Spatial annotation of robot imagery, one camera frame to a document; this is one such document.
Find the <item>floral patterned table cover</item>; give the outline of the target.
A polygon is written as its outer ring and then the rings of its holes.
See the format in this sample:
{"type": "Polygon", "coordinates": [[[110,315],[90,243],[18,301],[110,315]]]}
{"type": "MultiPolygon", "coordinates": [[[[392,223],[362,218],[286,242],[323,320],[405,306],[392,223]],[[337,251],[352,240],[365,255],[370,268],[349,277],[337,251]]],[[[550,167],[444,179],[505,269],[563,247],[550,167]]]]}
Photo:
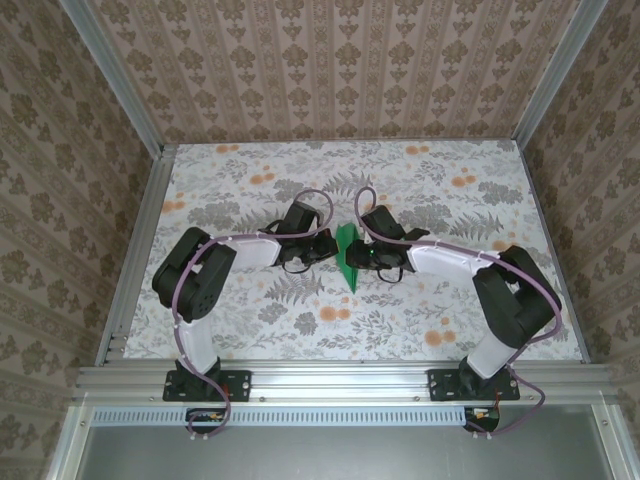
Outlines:
{"type": "MultiPolygon", "coordinates": [[[[406,229],[474,250],[525,248],[562,287],[520,152],[510,140],[186,144],[151,246],[152,277],[192,226],[251,233],[296,195],[352,223],[372,204],[406,229]]],[[[486,333],[475,293],[436,275],[362,272],[335,260],[232,273],[209,317],[227,359],[458,360],[486,333]]]]}

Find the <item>small circuit board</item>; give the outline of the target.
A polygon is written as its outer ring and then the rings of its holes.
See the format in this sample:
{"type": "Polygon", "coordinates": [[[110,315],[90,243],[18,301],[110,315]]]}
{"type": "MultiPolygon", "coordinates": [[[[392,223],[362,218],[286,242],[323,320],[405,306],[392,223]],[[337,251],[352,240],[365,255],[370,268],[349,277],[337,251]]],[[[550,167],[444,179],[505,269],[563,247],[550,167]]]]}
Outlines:
{"type": "Polygon", "coordinates": [[[466,407],[464,409],[466,423],[464,429],[469,432],[494,432],[500,421],[499,408],[492,407],[466,407]]]}
{"type": "Polygon", "coordinates": [[[226,421],[225,408],[192,408],[185,413],[186,429],[192,436],[210,437],[226,421]]]}

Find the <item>grey metal shelf panel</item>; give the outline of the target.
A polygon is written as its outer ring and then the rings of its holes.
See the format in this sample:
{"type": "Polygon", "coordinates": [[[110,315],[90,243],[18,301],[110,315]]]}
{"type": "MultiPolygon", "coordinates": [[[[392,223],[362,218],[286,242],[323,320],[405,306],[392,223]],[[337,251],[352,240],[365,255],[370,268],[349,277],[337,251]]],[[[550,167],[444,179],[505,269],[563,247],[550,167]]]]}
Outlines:
{"type": "Polygon", "coordinates": [[[613,480],[588,422],[474,439],[434,427],[94,429],[78,480],[613,480]]]}

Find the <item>aluminium frame cross rail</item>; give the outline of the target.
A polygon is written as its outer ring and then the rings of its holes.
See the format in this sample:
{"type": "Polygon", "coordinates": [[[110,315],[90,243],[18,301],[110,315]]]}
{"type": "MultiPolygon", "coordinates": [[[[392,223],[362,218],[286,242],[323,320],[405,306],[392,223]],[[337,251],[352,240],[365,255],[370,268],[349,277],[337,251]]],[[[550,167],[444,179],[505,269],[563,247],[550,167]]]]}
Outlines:
{"type": "MultiPolygon", "coordinates": [[[[427,405],[428,371],[456,365],[451,361],[229,360],[222,366],[251,371],[253,404],[338,406],[427,405]]],[[[173,367],[170,360],[118,360],[84,367],[72,399],[93,405],[156,405],[173,367]]],[[[532,405],[540,397],[549,405],[612,404],[616,400],[616,389],[603,365],[521,361],[514,370],[525,381],[520,388],[522,405],[532,405]]]]}

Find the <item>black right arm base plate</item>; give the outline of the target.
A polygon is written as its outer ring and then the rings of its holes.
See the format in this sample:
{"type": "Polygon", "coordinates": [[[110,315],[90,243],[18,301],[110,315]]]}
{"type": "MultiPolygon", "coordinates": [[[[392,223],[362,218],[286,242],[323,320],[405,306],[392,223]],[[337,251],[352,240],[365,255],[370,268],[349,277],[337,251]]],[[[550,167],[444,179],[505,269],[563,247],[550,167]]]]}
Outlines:
{"type": "Polygon", "coordinates": [[[520,399],[518,382],[502,369],[489,379],[472,370],[432,369],[427,373],[429,395],[433,401],[493,401],[520,399]]]}

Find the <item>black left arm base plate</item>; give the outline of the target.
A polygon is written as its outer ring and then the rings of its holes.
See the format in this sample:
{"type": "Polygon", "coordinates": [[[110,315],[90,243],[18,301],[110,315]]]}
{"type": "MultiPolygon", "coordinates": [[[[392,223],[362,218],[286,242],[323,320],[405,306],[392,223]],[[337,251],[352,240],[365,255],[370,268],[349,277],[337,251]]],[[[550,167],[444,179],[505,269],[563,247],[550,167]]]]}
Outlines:
{"type": "MultiPolygon", "coordinates": [[[[216,383],[231,402],[248,402],[252,388],[252,372],[249,370],[222,370],[216,383]]],[[[171,370],[165,378],[162,394],[165,402],[223,402],[220,393],[208,382],[192,373],[171,370]]]]}

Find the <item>aluminium frame side rail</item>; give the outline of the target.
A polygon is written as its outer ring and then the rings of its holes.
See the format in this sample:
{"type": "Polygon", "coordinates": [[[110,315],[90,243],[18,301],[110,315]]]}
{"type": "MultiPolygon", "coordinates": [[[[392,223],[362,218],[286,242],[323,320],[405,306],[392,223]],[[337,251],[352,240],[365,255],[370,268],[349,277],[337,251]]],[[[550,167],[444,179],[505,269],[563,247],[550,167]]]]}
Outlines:
{"type": "Polygon", "coordinates": [[[96,367],[123,358],[177,149],[177,145],[165,146],[152,164],[96,355],[96,367]]]}

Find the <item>aluminium frame corner post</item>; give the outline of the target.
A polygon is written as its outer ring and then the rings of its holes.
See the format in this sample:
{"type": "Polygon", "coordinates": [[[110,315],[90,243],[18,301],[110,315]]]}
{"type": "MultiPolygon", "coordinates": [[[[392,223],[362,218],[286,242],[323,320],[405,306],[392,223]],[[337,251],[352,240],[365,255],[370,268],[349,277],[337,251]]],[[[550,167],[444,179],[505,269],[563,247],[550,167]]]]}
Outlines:
{"type": "Polygon", "coordinates": [[[580,1],[514,130],[512,139],[520,150],[533,137],[607,3],[608,0],[580,1]]]}
{"type": "Polygon", "coordinates": [[[159,160],[164,146],[161,134],[147,112],[142,96],[136,92],[133,82],[128,78],[118,50],[100,26],[88,0],[59,1],[151,158],[159,160]]]}

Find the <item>aluminium lower frame strut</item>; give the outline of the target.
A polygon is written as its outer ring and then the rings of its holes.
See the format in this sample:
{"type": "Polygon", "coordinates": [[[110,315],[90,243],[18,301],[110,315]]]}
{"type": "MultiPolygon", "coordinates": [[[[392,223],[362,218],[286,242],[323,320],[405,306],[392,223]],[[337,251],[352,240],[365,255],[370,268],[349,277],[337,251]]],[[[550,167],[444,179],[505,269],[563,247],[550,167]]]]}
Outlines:
{"type": "Polygon", "coordinates": [[[76,480],[93,411],[93,407],[87,406],[72,406],[67,410],[46,480],[76,480]]]}
{"type": "Polygon", "coordinates": [[[614,480],[640,480],[640,459],[619,405],[591,406],[614,480]]]}

